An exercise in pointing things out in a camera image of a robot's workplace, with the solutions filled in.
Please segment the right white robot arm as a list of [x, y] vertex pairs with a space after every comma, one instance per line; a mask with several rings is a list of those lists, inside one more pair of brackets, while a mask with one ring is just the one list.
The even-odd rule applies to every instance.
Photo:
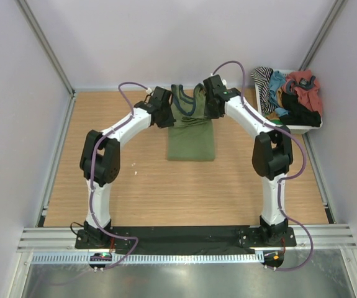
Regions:
[[205, 115], [218, 119], [225, 115], [239, 123], [254, 141], [251, 163], [261, 177], [263, 209], [260, 215], [259, 237], [273, 246], [288, 231], [285, 216], [285, 182], [293, 162], [292, 142], [286, 127], [277, 129], [253, 108], [235, 88], [228, 89], [219, 75], [203, 80], [206, 90]]

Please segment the black tank top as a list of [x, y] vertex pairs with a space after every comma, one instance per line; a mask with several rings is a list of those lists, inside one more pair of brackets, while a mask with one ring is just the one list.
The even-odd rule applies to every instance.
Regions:
[[296, 95], [282, 93], [282, 106], [288, 111], [288, 115], [280, 116], [284, 125], [320, 127], [322, 123], [320, 114], [303, 106]]

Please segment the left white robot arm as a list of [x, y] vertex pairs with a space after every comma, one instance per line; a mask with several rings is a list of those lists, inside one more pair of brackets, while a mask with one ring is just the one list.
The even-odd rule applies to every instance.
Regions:
[[112, 183], [120, 172], [120, 154], [124, 145], [143, 130], [157, 125], [172, 127], [172, 92], [156, 87], [147, 88], [144, 100], [132, 105], [130, 112], [116, 124], [100, 132], [88, 132], [79, 167], [88, 186], [88, 214], [78, 231], [75, 247], [105, 248], [112, 238], [109, 202]]

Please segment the green tank top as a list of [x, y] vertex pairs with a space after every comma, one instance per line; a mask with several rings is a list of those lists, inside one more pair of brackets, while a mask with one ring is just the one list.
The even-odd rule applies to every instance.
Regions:
[[197, 84], [191, 95], [183, 85], [171, 85], [173, 103], [171, 111], [174, 124], [168, 128], [169, 161], [214, 161], [214, 128], [205, 116], [206, 93], [202, 84]]

